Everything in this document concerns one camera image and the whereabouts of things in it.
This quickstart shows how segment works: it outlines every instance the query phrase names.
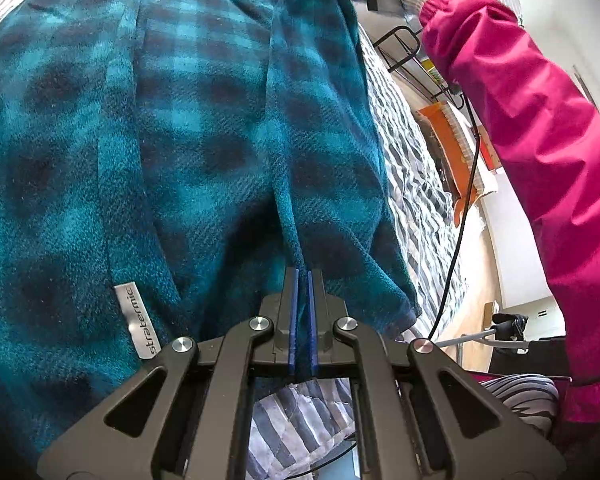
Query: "elastic cuff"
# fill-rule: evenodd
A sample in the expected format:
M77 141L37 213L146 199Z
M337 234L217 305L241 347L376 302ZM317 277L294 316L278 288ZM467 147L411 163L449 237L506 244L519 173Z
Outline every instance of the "elastic cuff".
M562 416L569 422L600 422L600 382L571 385L562 402Z
M420 11L420 23L423 27L431 21L433 16L439 10L445 9L451 0L427 0Z

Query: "pink jacket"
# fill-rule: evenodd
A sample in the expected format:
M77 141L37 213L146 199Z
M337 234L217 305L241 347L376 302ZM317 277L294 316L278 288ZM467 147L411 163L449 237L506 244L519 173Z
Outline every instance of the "pink jacket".
M600 421L600 115L496 0L428 0L422 41L471 100L526 212L566 323L563 418Z

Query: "black wire rack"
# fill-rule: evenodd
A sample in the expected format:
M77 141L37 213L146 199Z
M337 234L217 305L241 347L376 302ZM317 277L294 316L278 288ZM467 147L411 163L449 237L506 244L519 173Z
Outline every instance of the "black wire rack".
M407 43L407 41L400 36L399 33L402 31L406 33L409 43ZM441 84L439 81L436 81L436 79L424 68L420 60L418 60L416 57L422 47L420 38L418 37L421 32L422 30L414 32L411 30L411 27L408 27L407 25L398 25L375 41L373 46L378 51L378 54L380 54L380 56L382 56L384 59L389 73L395 73L395 75L413 86L420 94L422 94L425 99L428 99L430 102L438 102L441 98L445 97L446 100L452 102L456 108L461 110L464 107L464 96L462 95L459 87L456 88L456 85L449 85L446 83ZM383 44L385 44L387 41L391 41L392 38L404 50L404 56L399 56L400 60L395 59L394 56L387 52L386 48L382 47ZM414 61L414 64L407 66L407 63L411 60ZM432 92L427 85L418 79L417 75L422 77L422 74L424 74L424 77L428 78L428 80L430 80L433 85L438 88L438 91Z

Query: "orange object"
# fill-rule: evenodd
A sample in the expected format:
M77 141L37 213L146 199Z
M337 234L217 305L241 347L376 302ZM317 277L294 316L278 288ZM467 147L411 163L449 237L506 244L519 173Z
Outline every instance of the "orange object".
M480 198L475 186L472 187L471 195L469 195L469 197L467 197L466 194L467 187L469 186L471 169L464 160L460 144L442 111L442 103L435 103L427 106L420 110L420 113L431 122L433 129L436 132L436 137L438 138L440 145L442 145L442 149L445 151L446 160L448 160L449 166L451 167L454 182L460 192L460 198L454 204L454 223L456 226L459 226L462 210L464 209L466 201L469 200L469 206L471 207Z
M487 163L487 168L489 168L489 170L497 170L498 168L501 168L502 163L498 158L498 154L496 153L493 144L491 143L491 137L489 137L487 130L485 130L484 126L481 124L478 125L478 133L480 133L480 138L482 139L480 152L482 153L482 158L484 158L484 161ZM483 147L487 153L489 153L489 160L487 160L487 157L484 155L484 151L482 150Z
M487 170L493 171L496 169L496 165L493 163L493 159L491 158L491 153L489 153L489 147L484 143L480 143L480 154L484 159L484 163L487 165Z

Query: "black metal clamp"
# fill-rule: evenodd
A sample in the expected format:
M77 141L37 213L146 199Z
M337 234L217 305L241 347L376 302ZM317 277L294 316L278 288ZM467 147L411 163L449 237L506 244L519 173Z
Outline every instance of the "black metal clamp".
M387 340L326 294L308 297L317 377L349 377L365 480L555 480L560 453L433 343ZM244 480L253 379L294 362L298 273L221 338L180 337L56 440L44 480Z

